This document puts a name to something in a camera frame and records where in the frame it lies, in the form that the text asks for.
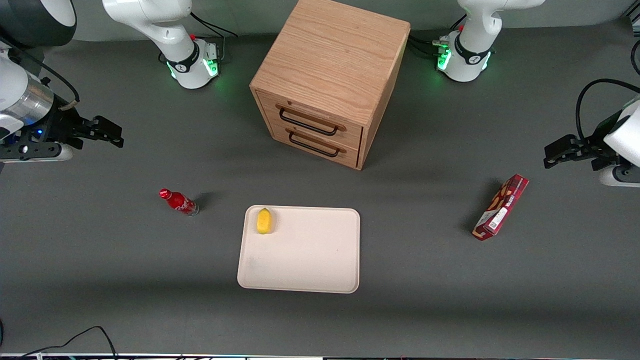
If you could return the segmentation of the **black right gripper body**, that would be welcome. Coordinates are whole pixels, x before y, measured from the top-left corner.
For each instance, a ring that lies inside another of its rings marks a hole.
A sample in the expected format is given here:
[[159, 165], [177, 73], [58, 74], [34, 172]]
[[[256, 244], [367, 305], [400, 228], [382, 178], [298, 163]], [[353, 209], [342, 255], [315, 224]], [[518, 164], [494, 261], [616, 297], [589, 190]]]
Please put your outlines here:
[[84, 141], [78, 134], [85, 127], [86, 120], [75, 109], [61, 111], [55, 108], [29, 128], [27, 144], [37, 150], [60, 150], [63, 145], [82, 150]]

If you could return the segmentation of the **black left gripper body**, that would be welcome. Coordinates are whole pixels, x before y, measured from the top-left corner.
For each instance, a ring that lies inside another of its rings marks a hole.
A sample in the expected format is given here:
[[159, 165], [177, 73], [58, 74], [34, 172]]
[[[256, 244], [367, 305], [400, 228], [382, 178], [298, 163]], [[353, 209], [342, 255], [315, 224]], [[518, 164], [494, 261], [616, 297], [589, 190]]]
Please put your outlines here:
[[575, 121], [579, 150], [576, 158], [574, 158], [575, 162], [591, 159], [591, 167], [593, 171], [602, 170], [606, 166], [620, 166], [623, 164], [621, 156], [605, 142], [605, 137], [613, 130], [614, 125], [620, 118], [620, 115], [621, 112], [611, 114], [595, 127], [592, 135], [585, 137], [585, 133], [582, 128], [581, 116], [579, 112], [576, 112]]

